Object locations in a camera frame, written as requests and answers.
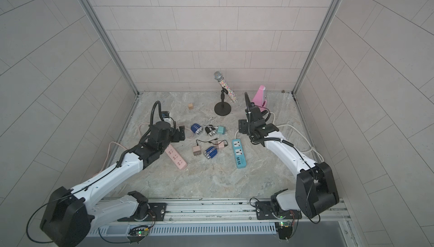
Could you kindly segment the pink power strip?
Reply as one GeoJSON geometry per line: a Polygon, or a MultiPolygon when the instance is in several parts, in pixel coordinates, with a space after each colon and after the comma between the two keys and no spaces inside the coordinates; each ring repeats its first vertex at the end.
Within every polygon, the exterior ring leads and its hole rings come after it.
{"type": "Polygon", "coordinates": [[[187,167],[185,160],[171,144],[169,144],[165,149],[165,153],[169,156],[179,170],[185,169],[187,167]]]}

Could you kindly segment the beige power adapter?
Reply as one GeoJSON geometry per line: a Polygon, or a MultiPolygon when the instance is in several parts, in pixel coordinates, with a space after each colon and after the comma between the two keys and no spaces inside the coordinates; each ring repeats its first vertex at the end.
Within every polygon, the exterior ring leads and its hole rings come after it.
{"type": "Polygon", "coordinates": [[[199,145],[194,146],[192,148],[192,152],[193,152],[193,155],[195,155],[195,156],[201,155],[202,154],[201,147],[199,145]]]}

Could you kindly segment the teal power adapter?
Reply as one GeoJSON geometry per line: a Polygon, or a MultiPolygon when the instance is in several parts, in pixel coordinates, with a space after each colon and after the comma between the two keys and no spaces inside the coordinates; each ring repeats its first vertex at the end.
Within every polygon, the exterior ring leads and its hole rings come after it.
{"type": "Polygon", "coordinates": [[[224,135],[226,133],[226,128],[224,126],[218,126],[217,133],[224,135]]]}

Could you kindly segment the black electric shaver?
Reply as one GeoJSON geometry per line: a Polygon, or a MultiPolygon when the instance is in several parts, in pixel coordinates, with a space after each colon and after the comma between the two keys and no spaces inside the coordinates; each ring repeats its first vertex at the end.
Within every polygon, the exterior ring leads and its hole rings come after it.
{"type": "Polygon", "coordinates": [[[209,135],[209,136],[214,136],[217,134],[217,128],[216,126],[213,125],[208,125],[205,127],[205,132],[209,135]]]}

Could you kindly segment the small blue electric shaver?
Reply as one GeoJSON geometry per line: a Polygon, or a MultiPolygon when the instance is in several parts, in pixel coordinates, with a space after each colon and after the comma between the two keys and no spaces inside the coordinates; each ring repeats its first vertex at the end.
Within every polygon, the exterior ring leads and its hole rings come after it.
{"type": "Polygon", "coordinates": [[[217,154],[218,154],[218,150],[217,150],[217,147],[215,147],[215,146],[210,146],[209,148],[207,148],[207,149],[203,152],[203,155],[204,155],[207,159],[212,159],[212,158],[214,158],[217,154]]]}

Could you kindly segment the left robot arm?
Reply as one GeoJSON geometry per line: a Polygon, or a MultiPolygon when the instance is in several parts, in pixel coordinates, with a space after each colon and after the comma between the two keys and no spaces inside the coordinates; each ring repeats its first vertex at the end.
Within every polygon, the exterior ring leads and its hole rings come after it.
{"type": "Polygon", "coordinates": [[[113,189],[158,160],[171,143],[185,139],[185,131],[165,121],[160,101],[151,110],[149,129],[137,145],[126,149],[119,160],[99,174],[70,189],[60,187],[42,206],[41,231],[59,247],[75,247],[88,233],[123,218],[155,220],[148,199],[138,191],[99,202],[113,189]]]}

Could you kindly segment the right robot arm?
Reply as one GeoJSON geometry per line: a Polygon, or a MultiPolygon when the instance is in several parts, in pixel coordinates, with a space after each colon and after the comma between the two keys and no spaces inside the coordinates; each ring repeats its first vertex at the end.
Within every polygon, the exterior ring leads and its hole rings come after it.
{"type": "Polygon", "coordinates": [[[277,126],[267,122],[248,94],[244,96],[246,119],[240,120],[239,132],[247,135],[253,145],[262,145],[276,155],[296,178],[294,190],[284,189],[273,194],[268,204],[260,201],[255,204],[277,219],[288,218],[290,214],[296,219],[298,211],[312,223],[319,223],[320,214],[340,200],[332,169],[327,163],[316,162],[296,149],[277,126]]]}

